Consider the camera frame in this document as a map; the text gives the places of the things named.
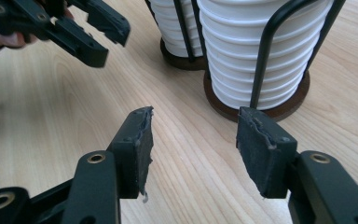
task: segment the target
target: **light wood surface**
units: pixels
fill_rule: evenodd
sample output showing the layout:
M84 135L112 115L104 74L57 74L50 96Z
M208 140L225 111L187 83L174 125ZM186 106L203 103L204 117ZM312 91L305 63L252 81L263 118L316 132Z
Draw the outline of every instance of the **light wood surface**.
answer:
M203 71L166 64L144 0L106 1L131 23L126 48L113 45L89 68L51 42L0 52L0 188L35 196L72 178L77 160L104 150L127 115L155 107L148 203L122 200L123 223L290 223L286 200L264 200L235 147L237 124L218 115ZM310 68L310 92L280 122L298 151L336 157L358 183L358 0L347 1Z

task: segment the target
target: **brown wooden base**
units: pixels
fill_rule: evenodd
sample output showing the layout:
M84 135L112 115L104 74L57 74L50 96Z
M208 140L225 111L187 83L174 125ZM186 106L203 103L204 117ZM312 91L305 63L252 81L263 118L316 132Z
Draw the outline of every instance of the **brown wooden base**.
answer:
M209 74L207 74L207 72L205 72L204 75L203 85L206 97L212 108L223 117L237 122L239 110L226 106L216 97L212 89L212 81L209 79ZM307 71L301 82L298 84L295 94L289 100L277 107L263 110L263 112L276 121L285 119L301 106L309 89L310 72Z
M199 71L199 70L205 70L205 61L204 58L196 57L194 62L190 62L188 58L181 58L174 56L173 54L169 53L167 49L165 48L164 41L160 40L159 47L161 49L162 56L164 57L164 60L172 65L173 67L186 70L186 71Z

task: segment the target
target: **wooden table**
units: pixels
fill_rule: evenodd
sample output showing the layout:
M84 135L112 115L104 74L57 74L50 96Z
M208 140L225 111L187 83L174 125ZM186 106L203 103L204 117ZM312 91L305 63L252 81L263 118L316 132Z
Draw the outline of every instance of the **wooden table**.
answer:
M89 68L51 42L0 52L0 188L31 196L73 177L84 154L106 149L127 115L155 107L146 190L122 200L123 223L288 223L286 200L264 200L235 147L237 124L218 115L203 71L163 61L144 0L106 1L131 23L126 48L76 22L110 49ZM280 125L298 151L336 157L358 183L358 0L347 1L310 68L310 92Z

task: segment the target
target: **metal wire frame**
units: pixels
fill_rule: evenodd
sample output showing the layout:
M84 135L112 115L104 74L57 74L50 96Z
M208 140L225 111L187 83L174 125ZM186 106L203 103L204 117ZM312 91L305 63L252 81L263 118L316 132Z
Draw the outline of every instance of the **metal wire frame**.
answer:
M267 62L269 60L269 51L271 48L273 36L275 35L276 31L290 16L292 16L294 13L299 11L301 8L306 7L316 1L321 1L321 0L291 0L286 4L284 4L282 7L280 7L268 20L268 23L264 28L263 34L261 35L261 39L260 39L260 45L257 55L257 63L255 68L255 79L252 88L252 97L250 103L251 108L257 108L258 99L260 97L261 87L264 80L264 75L266 73ZM198 7L197 0L191 0L191 2L193 5L196 24L199 31L202 54L205 62L207 63L207 69L209 69L208 58L206 54L207 49L205 48L205 39L202 34L202 24L200 23L200 8ZM308 69L310 68L313 59L318 53L322 43L324 42L328 32L330 31L344 3L345 0L334 0L333 5L331 6L329 12L327 13L324 26L322 27L320 33L320 37L313 49L313 52L307 63L307 67L306 70L304 71L304 74L306 74ZM206 74L208 74L208 79L211 79L211 75L209 71L206 72L207 72Z

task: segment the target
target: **white cup stack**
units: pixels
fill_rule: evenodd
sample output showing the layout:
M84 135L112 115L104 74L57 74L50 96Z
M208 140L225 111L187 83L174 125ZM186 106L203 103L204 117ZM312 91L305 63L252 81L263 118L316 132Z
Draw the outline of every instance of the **white cup stack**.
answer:
M199 32L191 0L181 0L180 2L193 54L196 57L202 56ZM187 58L186 44L173 0L150 0L150 6L155 13L155 19L167 51L174 56Z
M260 38L288 0L198 0L213 92L225 105L249 106ZM273 37L257 109L271 109L295 92L333 0L317 1L285 21Z

